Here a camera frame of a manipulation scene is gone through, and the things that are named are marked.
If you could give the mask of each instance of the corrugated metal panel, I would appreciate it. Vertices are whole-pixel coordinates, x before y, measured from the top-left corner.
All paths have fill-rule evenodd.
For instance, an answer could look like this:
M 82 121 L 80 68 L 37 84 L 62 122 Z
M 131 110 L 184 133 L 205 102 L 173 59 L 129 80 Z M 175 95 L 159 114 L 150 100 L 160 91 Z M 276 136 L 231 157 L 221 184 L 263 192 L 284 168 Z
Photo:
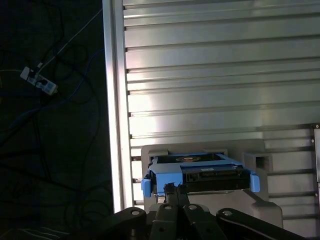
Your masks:
M 126 51 L 117 84 L 127 83 L 131 156 L 145 145 L 263 139 L 273 156 L 269 196 L 281 202 L 285 228 L 316 237 L 308 124 L 320 120 L 320 2 L 119 2 L 116 39 Z M 132 177 L 142 178 L 141 162 Z M 130 187 L 141 203 L 139 184 Z

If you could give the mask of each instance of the dark background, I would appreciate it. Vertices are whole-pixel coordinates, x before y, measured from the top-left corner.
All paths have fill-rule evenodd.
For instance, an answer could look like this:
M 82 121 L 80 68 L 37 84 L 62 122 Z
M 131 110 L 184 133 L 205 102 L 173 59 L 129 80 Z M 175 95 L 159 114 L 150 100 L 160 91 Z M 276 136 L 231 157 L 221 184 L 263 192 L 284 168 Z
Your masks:
M 60 8 L 64 25 L 64 38 L 55 46 L 55 49 L 59 50 L 102 8 L 102 1 L 0 0 L 0 70 L 22 70 L 29 65 L 35 69 L 44 53 L 61 37 L 59 11 L 52 5 Z M 49 100 L 49 105 L 61 102 L 72 94 L 82 79 L 81 74 L 85 72 L 90 56 L 103 48 L 101 12 L 61 53 L 62 60 L 58 62 L 54 60 L 41 72 L 42 76 L 58 84 L 59 94 L 52 99 L 48 99 L 47 96 L 2 97 L 1 131 L 7 130 L 21 113 L 37 108 L 40 104 L 44 105 Z M 44 62 L 51 59 L 54 52 L 51 50 Z M 0 71 L 0 78 L 4 91 L 6 89 L 23 90 L 28 93 L 36 91 L 31 84 L 20 78 L 18 72 Z M 11 228 L 32 229 L 41 226 L 70 232 L 111 213 L 113 207 L 104 53 L 100 53 L 93 60 L 87 80 L 95 93 L 93 94 L 89 87 L 90 84 L 83 83 L 72 100 L 83 102 L 90 99 L 89 102 L 84 104 L 67 102 L 53 109 L 42 110 L 36 115 L 40 145 L 52 180 L 78 189 L 82 178 L 84 182 L 82 192 L 75 193 L 0 166 L 0 236 Z M 2 142 L 10 133 L 10 131 L 0 133 L 0 141 Z M 84 159 L 91 141 L 93 143 Z M 37 142 L 33 121 L 0 146 L 0 154 L 35 148 Z M 82 174 L 84 160 L 85 171 Z M 1 158 L 0 163 L 45 177 L 39 154 Z M 83 189 L 99 183 L 102 183 L 103 187 L 83 192 Z M 40 207 L 55 204 L 61 206 Z M 84 214 L 76 214 L 77 207 L 79 209 L 83 205 Z M 5 239 L 15 239 L 17 235 L 19 238 L 28 236 L 22 231 L 12 230 Z

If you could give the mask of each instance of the blue cable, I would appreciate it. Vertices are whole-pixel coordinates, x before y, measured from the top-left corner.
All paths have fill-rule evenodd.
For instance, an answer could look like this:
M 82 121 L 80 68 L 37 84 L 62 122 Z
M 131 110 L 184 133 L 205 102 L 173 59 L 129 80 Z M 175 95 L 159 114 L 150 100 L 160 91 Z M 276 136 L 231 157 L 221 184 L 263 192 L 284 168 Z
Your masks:
M 92 61 L 94 60 L 94 58 L 100 54 L 100 53 L 103 53 L 105 50 L 104 49 L 100 49 L 99 51 L 97 51 L 95 54 L 92 55 L 92 57 L 90 58 L 90 60 L 88 61 L 86 67 L 85 67 L 85 72 L 84 72 L 84 76 L 88 76 L 89 74 L 89 71 L 90 71 L 90 67 L 91 67 L 91 63 Z M 40 111 L 40 110 L 46 110 L 46 109 L 54 109 L 54 108 L 57 108 L 65 103 L 67 103 L 70 99 L 72 99 L 75 94 L 77 93 L 77 91 L 79 90 L 81 84 L 85 81 L 85 78 L 82 78 L 82 80 L 79 82 L 79 84 L 76 86 L 76 88 L 74 89 L 73 93 L 67 97 L 65 100 L 61 101 L 61 102 L 58 102 L 56 104 L 53 104 L 53 105 L 49 105 L 49 106 L 44 106 L 44 107 L 38 107 L 38 108 L 34 108 L 34 109 L 31 109 L 29 111 L 25 111 L 23 113 L 21 113 L 9 126 L 9 130 L 13 129 L 16 125 L 16 123 L 23 117 L 29 115 L 29 114 L 32 114 L 34 112 L 37 112 L 37 111 Z

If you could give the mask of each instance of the electrical connector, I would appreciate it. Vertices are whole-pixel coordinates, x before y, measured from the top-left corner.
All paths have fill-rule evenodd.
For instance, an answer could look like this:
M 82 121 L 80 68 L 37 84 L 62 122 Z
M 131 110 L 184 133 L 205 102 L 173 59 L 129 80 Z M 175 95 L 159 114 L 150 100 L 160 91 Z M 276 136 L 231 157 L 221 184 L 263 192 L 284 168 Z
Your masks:
M 58 85 L 53 83 L 52 81 L 46 79 L 40 74 L 32 74 L 34 71 L 29 69 L 29 67 L 25 67 L 20 75 L 20 77 L 26 80 L 28 83 L 32 84 L 36 88 L 41 89 L 46 94 L 52 96 L 53 94 L 58 92 Z

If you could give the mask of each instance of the white cable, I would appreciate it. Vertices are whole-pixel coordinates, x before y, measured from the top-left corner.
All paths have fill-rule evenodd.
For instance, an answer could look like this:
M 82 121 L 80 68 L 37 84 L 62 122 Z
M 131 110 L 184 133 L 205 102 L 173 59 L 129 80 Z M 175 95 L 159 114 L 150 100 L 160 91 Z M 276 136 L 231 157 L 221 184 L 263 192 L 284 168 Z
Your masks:
M 18 70 L 18 69 L 3 69 L 3 70 L 0 70 L 0 73 L 2 72 L 19 72 L 19 73 L 22 73 L 22 70 Z
M 38 230 L 35 230 L 35 229 L 25 228 L 24 230 L 37 232 L 37 233 L 43 234 L 43 235 L 49 235 L 49 236 L 52 236 L 52 237 L 55 237 L 55 238 L 58 238 L 58 239 L 60 238 L 60 237 L 57 236 L 57 235 L 54 235 L 54 234 L 51 234 L 51 233 L 42 232 L 42 231 L 38 231 Z
M 18 229 L 28 235 L 31 235 L 31 236 L 34 236 L 34 237 L 37 237 L 37 238 L 40 238 L 40 239 L 46 239 L 46 240 L 52 240 L 51 238 L 48 238 L 48 237 L 45 237 L 45 236 L 39 236 L 39 235 L 36 235 L 36 234 L 33 234 L 31 232 L 28 232 L 27 230 L 24 230 L 24 229 Z
M 7 235 L 9 232 L 11 232 L 11 230 L 13 230 L 13 228 L 9 229 L 8 231 L 6 231 L 4 234 L 2 234 L 0 236 L 0 239 L 2 239 L 5 235 Z
M 52 231 L 52 232 L 55 232 L 55 233 L 58 233 L 58 234 L 65 234 L 65 235 L 69 235 L 69 233 L 67 233 L 67 232 L 64 232 L 64 231 L 57 231 L 57 230 L 53 230 L 53 229 L 51 229 L 51 228 L 48 228 L 48 227 L 45 227 L 45 226 L 42 226 L 41 228 L 42 228 L 42 229 L 47 229 L 47 230 L 50 230 L 50 231 Z
M 102 8 L 72 38 L 70 38 L 70 40 L 57 52 L 56 55 L 54 55 L 49 61 L 47 61 L 45 64 L 42 65 L 38 73 L 40 73 L 49 63 L 51 63 L 56 58 L 56 56 L 60 54 L 66 48 L 66 46 L 73 39 L 75 39 L 76 36 L 78 36 L 101 12 L 102 12 Z

